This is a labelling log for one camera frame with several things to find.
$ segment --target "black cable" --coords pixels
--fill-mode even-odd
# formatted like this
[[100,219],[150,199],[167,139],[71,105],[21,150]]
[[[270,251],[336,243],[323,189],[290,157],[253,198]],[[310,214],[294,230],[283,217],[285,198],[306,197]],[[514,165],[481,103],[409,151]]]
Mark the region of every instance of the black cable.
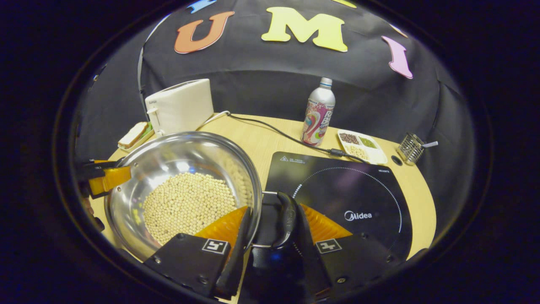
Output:
[[333,155],[333,156],[338,156],[338,157],[346,156],[346,157],[353,158],[355,160],[361,161],[363,163],[366,162],[365,160],[363,160],[363,159],[361,159],[359,157],[356,157],[354,155],[347,154],[347,153],[345,153],[344,151],[342,151],[340,149],[323,149],[323,148],[315,147],[315,146],[312,146],[310,144],[304,143],[303,141],[299,141],[299,140],[297,140],[295,138],[290,137],[289,135],[287,135],[287,134],[283,133],[282,131],[278,130],[276,127],[274,127],[274,126],[272,126],[272,125],[270,125],[270,124],[268,124],[268,123],[266,123],[264,121],[254,120],[254,119],[251,119],[251,118],[242,118],[242,117],[234,116],[231,113],[227,113],[227,116],[230,116],[230,117],[238,119],[238,120],[245,120],[245,121],[253,121],[253,122],[262,123],[262,124],[266,125],[267,127],[272,128],[274,131],[278,132],[279,134],[285,136],[286,138],[288,138],[288,139],[290,139],[292,141],[295,141],[295,142],[297,142],[299,144],[303,144],[306,147],[310,147],[312,149],[316,149],[316,150],[319,150],[319,151],[329,153],[330,155]]

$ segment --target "midea logo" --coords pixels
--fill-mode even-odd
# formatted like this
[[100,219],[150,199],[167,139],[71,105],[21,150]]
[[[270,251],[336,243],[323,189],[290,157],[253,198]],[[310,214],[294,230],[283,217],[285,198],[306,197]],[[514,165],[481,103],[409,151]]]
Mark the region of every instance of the midea logo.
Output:
[[345,211],[345,220],[347,221],[354,221],[354,220],[361,220],[361,219],[371,219],[372,215],[371,213],[354,213],[352,211]]

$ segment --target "bread slice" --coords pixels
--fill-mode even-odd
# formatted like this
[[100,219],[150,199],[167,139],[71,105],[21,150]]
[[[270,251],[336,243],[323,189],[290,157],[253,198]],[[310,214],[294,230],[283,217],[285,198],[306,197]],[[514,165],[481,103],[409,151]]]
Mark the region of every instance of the bread slice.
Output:
[[118,145],[123,149],[131,148],[131,146],[133,146],[140,139],[141,135],[146,130],[146,127],[148,127],[147,122],[137,123],[126,135],[124,135],[124,137],[118,141]]

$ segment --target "metal utensil holder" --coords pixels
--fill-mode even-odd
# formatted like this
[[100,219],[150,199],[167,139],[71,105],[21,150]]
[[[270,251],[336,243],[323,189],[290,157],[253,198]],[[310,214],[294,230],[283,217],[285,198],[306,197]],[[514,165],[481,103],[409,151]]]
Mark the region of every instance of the metal utensil holder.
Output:
[[424,148],[422,148],[423,144],[424,142],[418,138],[418,136],[407,132],[397,153],[406,164],[412,166],[413,164],[416,164],[420,156],[422,156],[422,153],[424,152]]

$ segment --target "black induction cooktop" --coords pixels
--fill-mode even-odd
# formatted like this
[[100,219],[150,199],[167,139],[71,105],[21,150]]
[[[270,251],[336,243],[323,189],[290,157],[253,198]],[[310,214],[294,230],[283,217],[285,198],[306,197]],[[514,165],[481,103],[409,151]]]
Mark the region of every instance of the black induction cooktop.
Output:
[[409,254],[409,209],[388,167],[276,152],[266,190],[289,193],[298,203],[323,213],[351,233],[376,237],[402,260]]

